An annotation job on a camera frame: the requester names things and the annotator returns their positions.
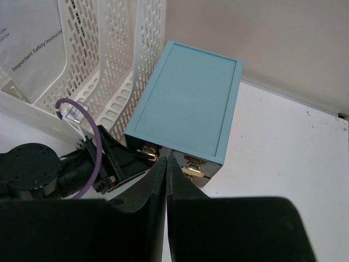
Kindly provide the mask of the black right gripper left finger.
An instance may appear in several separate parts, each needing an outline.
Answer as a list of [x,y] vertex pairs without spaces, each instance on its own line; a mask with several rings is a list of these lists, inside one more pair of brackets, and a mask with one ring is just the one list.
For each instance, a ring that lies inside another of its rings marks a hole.
[[160,261],[167,159],[111,200],[1,203],[1,261]]

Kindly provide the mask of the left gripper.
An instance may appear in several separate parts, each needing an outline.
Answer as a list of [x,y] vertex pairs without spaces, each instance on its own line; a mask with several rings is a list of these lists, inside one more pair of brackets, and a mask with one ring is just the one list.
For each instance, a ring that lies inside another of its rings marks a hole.
[[[142,175],[153,166],[143,155],[117,141],[102,125],[99,126],[102,156],[99,172],[88,187],[99,194],[107,194]],[[79,149],[79,191],[87,185],[96,167],[97,143],[86,136]]]

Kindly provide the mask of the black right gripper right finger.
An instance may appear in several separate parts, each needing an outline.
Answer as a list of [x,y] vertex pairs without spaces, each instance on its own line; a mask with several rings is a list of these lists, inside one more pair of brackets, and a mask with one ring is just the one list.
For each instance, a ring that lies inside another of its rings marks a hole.
[[298,210],[279,196],[210,198],[182,172],[166,170],[173,261],[315,261]]

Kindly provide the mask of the white Canon manual booklet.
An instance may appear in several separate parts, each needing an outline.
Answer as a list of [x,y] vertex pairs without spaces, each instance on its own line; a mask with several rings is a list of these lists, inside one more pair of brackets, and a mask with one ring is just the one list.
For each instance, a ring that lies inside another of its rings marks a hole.
[[35,102],[65,66],[57,1],[1,1],[1,68]]

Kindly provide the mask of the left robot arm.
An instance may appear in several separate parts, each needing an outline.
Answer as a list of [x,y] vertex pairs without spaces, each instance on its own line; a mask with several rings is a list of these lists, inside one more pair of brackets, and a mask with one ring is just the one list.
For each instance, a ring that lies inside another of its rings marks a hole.
[[[156,153],[133,151],[102,126],[102,161],[91,188],[104,195],[149,170]],[[1,154],[1,200],[63,199],[78,193],[88,182],[97,156],[91,138],[59,157],[50,147],[29,143]]]

